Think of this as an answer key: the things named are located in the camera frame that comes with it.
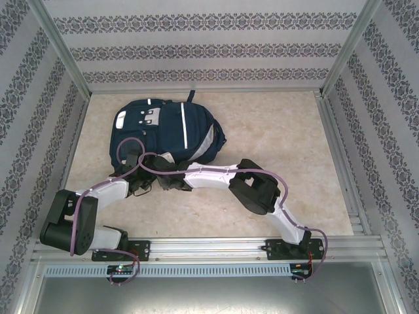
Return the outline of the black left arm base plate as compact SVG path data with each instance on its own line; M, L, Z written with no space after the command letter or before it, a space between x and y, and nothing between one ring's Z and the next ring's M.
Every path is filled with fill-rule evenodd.
M105 250L95 250L92 253L92 261L94 262L132 262L134 258L125 253L136 255L140 262L149 260L150 241L128 240L125 244L119 245L112 252Z

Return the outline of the aluminium side rail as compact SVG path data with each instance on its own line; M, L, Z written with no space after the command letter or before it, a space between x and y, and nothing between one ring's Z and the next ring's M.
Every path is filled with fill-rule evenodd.
M319 91L314 92L314 97L333 159L335 171L337 173L346 211L350 218L353 233L356 236L371 236L373 235L373 232L369 226L367 216L361 202L361 197L357 191L354 176L352 175L349 161L347 159L344 145L338 132L332 110L329 107L329 102Z

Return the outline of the grey metal panel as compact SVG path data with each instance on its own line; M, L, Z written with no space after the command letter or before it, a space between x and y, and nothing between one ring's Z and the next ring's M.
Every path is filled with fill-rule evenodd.
M17 314L407 314L384 262L328 263L308 281L269 276L168 277L163 264L121 287L79 266L39 266Z

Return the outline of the navy blue backpack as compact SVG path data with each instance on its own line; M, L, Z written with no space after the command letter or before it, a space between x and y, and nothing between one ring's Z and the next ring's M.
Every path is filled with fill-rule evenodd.
M146 152L143 163L149 168L157 156L187 166L212 162L227 139L220 123L205 107L193 103L193 96L190 92L184 102L139 99L120 109L109 145L114 170L131 150Z

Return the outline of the aluminium mounting rail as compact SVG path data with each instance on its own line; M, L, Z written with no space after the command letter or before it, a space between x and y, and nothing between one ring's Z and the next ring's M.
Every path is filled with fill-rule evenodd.
M261 249L263 237L152 238L149 262L155 263L233 263L267 261ZM41 264L87 264L92 253L69 253L36 242L30 262ZM381 237L377 235L332 236L325 253L327 262L375 261L387 258Z

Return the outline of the aluminium frame post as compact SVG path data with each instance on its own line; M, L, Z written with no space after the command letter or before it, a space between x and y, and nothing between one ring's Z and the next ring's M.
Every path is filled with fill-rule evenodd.
M45 31L50 43L54 47L56 53L65 65L66 70L71 76L73 82L86 99L92 95L88 87L88 83L82 75L77 62L75 61L69 47L65 43L62 35L59 32L53 18L48 13L43 0L26 0L30 9L33 11L40 26Z
M339 78L339 75L343 71L346 62L355 50L359 40L362 38L363 32L366 30L366 27L373 18L381 2L382 0L366 0L353 28L351 29L334 64L332 65L323 86L320 88L320 94L323 98L327 97L331 93L331 90Z

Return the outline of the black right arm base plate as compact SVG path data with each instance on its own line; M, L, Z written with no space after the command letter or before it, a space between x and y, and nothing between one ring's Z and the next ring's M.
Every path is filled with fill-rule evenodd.
M282 239L267 239L261 249L266 252L268 260L321 260L325 253L321 239L310 239L298 245Z

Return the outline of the aluminium frame crossbar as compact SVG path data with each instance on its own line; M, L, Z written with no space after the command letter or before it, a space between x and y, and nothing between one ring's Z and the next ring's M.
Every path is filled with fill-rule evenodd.
M131 89L131 90L98 90L92 91L95 95L109 94L180 94L189 93L194 90L196 93L240 93L240 92L314 92L321 93L321 88L310 87L268 87L268 88L166 88L166 89Z

